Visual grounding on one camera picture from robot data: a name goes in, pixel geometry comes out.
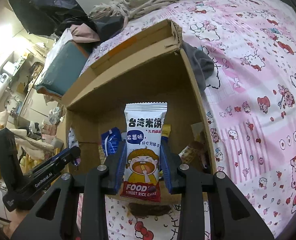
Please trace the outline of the dark chocolate pastry packet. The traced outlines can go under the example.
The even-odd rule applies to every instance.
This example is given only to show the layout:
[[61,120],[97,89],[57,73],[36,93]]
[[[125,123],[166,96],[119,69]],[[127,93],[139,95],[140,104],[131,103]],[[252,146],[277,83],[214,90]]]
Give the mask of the dark chocolate pastry packet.
[[128,209],[135,217],[147,217],[147,216],[163,216],[171,211],[169,205],[144,205],[137,203],[129,203]]

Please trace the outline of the blue snack bag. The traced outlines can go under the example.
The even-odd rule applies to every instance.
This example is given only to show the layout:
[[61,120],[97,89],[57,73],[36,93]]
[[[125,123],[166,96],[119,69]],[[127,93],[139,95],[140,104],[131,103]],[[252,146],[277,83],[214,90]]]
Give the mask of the blue snack bag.
[[163,124],[162,138],[164,138],[165,140],[168,140],[170,133],[171,133],[171,125],[170,124]]
[[117,127],[109,129],[101,135],[101,145],[104,156],[115,154],[117,152],[119,142],[121,141],[121,133]]

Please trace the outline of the white rice cake packet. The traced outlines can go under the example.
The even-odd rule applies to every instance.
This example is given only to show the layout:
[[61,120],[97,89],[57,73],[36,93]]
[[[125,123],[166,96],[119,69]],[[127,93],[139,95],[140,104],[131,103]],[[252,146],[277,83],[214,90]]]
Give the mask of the white rice cake packet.
[[121,194],[123,197],[160,202],[160,148],[167,110],[166,102],[126,105],[126,162]]

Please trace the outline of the wafer biscuit packet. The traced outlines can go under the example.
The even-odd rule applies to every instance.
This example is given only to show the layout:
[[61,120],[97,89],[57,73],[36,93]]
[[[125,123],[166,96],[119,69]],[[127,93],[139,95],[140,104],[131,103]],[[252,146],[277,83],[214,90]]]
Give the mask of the wafer biscuit packet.
[[198,141],[188,144],[180,153],[179,157],[184,164],[191,163],[195,157],[198,157],[203,168],[207,167],[207,159],[205,157],[206,148]]

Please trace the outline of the blue snack bag in box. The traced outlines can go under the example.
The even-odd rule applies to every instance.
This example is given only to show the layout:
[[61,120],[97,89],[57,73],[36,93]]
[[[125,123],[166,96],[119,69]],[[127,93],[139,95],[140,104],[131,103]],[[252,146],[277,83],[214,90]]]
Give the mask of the blue snack bag in box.
[[101,135],[101,145],[104,156],[115,154],[117,152],[119,142],[121,141],[121,133],[117,127],[109,129]]

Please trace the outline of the pink Hello Kitty bedsheet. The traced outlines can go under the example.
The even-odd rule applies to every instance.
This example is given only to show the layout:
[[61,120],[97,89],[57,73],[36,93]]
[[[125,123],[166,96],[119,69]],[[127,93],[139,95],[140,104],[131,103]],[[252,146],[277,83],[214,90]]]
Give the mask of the pink Hello Kitty bedsheet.
[[[211,171],[222,171],[274,238],[296,216],[296,13],[280,0],[181,0],[132,20],[90,55],[80,76],[131,36],[164,20],[214,62],[201,93]],[[179,196],[159,183],[163,216],[135,217],[135,198],[105,196],[108,239],[178,239]]]

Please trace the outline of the teal cushion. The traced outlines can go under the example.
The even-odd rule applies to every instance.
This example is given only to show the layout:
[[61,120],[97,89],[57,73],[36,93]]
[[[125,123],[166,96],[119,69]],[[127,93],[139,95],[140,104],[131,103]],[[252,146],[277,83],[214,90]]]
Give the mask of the teal cushion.
[[37,93],[61,98],[78,79],[93,49],[91,43],[69,41],[50,62],[39,83]]

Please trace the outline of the dark grey cloth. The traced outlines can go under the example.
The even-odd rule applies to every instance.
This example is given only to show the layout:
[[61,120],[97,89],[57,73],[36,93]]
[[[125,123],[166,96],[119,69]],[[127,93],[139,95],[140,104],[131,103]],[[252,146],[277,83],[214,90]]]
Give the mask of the dark grey cloth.
[[202,93],[206,88],[206,80],[212,76],[215,68],[213,60],[201,49],[191,46],[187,42],[182,43],[189,63],[197,81],[198,88]]

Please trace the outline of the cardboard box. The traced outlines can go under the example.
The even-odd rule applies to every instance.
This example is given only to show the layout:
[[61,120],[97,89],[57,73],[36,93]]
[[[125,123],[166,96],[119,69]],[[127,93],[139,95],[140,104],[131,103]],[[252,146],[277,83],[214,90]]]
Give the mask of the cardboard box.
[[126,129],[128,103],[168,104],[165,122],[171,125],[173,153],[194,140],[195,123],[210,137],[202,94],[182,43],[179,25],[159,22],[100,57],[64,94],[65,127],[75,131],[81,149],[81,167],[73,176],[99,165],[100,136],[112,127]]

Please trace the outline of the black plastic bag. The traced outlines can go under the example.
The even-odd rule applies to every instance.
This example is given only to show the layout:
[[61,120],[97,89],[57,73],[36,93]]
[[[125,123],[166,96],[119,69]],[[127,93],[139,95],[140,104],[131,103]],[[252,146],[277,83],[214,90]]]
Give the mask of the black plastic bag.
[[72,25],[85,24],[98,34],[101,42],[122,31],[123,16],[91,19],[76,0],[8,0],[20,23],[29,34],[61,36]]

